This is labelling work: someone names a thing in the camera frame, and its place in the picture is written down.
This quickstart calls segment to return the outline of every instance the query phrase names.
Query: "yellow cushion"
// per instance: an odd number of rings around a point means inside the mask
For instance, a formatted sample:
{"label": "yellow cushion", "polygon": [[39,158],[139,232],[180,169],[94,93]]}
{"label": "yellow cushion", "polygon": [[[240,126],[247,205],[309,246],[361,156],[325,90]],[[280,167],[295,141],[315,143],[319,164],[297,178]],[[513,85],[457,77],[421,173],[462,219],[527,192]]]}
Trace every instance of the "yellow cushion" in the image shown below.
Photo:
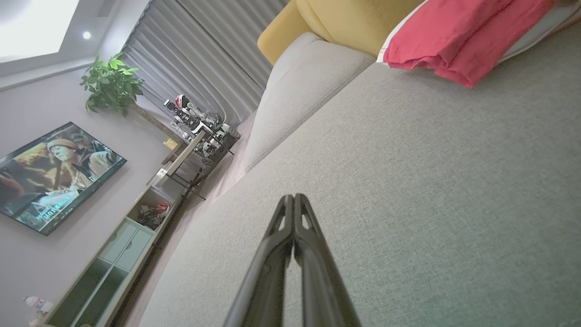
{"label": "yellow cushion", "polygon": [[293,41],[311,28],[300,15],[295,0],[283,8],[258,39],[258,48],[274,65],[278,57]]}
{"label": "yellow cushion", "polygon": [[389,33],[422,0],[296,0],[321,38],[377,57]]}

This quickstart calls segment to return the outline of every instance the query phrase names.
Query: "ceiling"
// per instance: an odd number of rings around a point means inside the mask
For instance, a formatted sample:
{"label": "ceiling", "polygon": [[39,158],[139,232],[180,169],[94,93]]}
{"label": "ceiling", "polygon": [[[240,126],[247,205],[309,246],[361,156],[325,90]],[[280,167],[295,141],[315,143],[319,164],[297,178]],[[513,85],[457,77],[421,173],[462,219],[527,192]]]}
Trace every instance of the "ceiling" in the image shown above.
{"label": "ceiling", "polygon": [[86,66],[97,54],[121,51],[148,3],[0,0],[0,91]]}

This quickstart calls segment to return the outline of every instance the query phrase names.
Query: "tv screen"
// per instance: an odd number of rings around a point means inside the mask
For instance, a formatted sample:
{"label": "tv screen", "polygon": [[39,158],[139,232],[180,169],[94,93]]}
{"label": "tv screen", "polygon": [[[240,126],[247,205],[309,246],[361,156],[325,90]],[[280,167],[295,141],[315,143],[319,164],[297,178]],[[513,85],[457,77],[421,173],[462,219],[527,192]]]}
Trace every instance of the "tv screen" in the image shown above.
{"label": "tv screen", "polygon": [[126,162],[67,123],[0,159],[0,212],[49,235]]}

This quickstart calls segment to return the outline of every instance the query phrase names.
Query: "gray fabric upholstery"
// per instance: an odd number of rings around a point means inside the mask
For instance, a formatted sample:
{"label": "gray fabric upholstery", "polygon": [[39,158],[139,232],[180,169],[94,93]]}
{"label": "gray fabric upholstery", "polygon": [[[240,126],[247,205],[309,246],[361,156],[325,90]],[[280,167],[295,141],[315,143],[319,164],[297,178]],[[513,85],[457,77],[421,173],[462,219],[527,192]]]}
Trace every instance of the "gray fabric upholstery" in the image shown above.
{"label": "gray fabric upholstery", "polygon": [[[309,37],[305,33],[299,37]],[[293,42],[282,54],[293,51]],[[256,112],[254,128],[248,139],[245,169],[249,171],[297,129],[330,98],[375,61],[369,55],[326,41],[302,47],[292,67],[282,69],[276,83],[268,82]],[[275,64],[274,71],[281,69]]]}
{"label": "gray fabric upholstery", "polygon": [[[298,192],[363,326],[578,326],[580,34],[473,90],[370,66],[193,223],[141,326],[221,326],[277,201]],[[285,326],[300,326],[295,263],[287,276]]]}

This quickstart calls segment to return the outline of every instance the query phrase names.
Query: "gray curtain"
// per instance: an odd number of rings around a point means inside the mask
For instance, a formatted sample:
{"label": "gray curtain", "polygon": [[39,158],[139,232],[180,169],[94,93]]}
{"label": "gray curtain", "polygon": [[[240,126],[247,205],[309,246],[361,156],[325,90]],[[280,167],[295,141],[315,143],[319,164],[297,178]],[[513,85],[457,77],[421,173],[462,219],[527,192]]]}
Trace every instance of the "gray curtain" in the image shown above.
{"label": "gray curtain", "polygon": [[123,59],[139,68],[145,97],[160,108],[185,94],[201,110],[241,122],[258,107],[272,69],[256,41],[287,2],[153,0]]}

